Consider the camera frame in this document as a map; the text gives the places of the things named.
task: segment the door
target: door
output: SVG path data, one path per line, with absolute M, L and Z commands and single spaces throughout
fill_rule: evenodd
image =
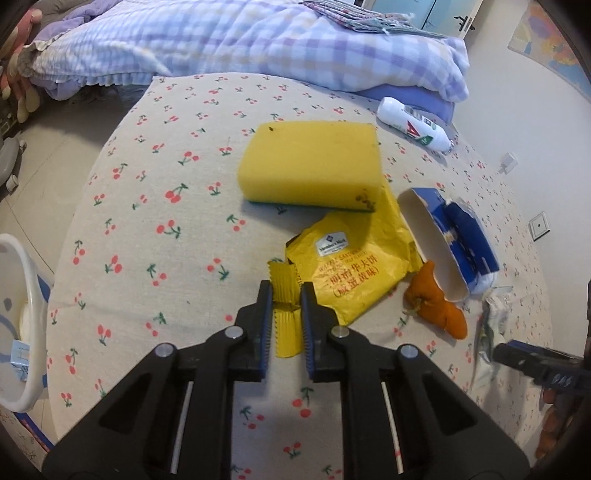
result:
M 437 0 L 423 29 L 448 37 L 464 38 L 481 3 L 482 0 Z
M 422 28 L 434 3 L 435 0 L 375 0 L 371 7 L 366 7 L 366 2 L 363 3 L 363 7 L 382 14 L 414 14 L 411 23 L 417 28 Z

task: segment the stuffed toy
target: stuffed toy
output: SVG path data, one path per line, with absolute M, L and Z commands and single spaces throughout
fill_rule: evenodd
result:
M 11 93 L 14 94 L 18 103 L 17 120 L 20 124 L 27 120 L 29 113 L 39 108 L 40 98 L 31 82 L 18 73 L 18 55 L 29 38 L 33 25 L 41 22 L 42 16 L 39 9 L 29 10 L 0 48 L 0 59 L 4 60 L 5 65 L 0 76 L 2 98 L 7 100 Z

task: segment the comforter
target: comforter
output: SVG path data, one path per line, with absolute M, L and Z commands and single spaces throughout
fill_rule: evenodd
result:
M 97 2 L 111 8 L 51 38 L 42 31 L 20 54 L 21 74 L 56 99 L 84 85 L 148 85 L 155 75 L 213 72 L 265 73 L 348 92 L 420 86 L 450 102 L 468 95 L 469 63 L 458 38 L 354 32 L 277 0 L 96 0 L 91 6 Z

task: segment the white plastic basket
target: white plastic basket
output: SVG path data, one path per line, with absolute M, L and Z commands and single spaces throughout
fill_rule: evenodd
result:
M 21 381 L 10 364 L 10 353 L 26 302 L 30 308 L 29 371 L 27 380 Z M 43 391 L 46 322 L 47 303 L 33 260 L 16 238 L 0 233 L 0 404 L 11 411 L 32 409 Z

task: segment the beige tablecloth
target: beige tablecloth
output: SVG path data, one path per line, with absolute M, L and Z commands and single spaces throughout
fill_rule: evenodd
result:
M 233 321 L 283 258 L 287 240 L 321 209 L 245 202 L 236 168 L 263 122 L 377 125 L 382 165 L 398 195 L 413 186 L 461 196 L 481 216 L 513 285 L 508 336 L 549 345 L 546 286 L 514 196 L 461 138 L 439 158 L 376 123 L 377 102 L 278 77 L 239 73 L 157 78 L 103 148 L 66 236 L 47 322 L 51 410 L 59 436 L 160 342 L 184 347 Z M 416 344 L 466 391 L 477 300 L 460 305 L 469 335 L 452 341 L 402 313 L 404 285 L 353 324 L 377 344 Z M 470 392 L 523 445 L 539 425 L 539 390 L 503 368 Z M 235 392 L 235 477 L 340 478 L 336 385 L 312 385 L 301 355 L 271 358 L 263 384 Z

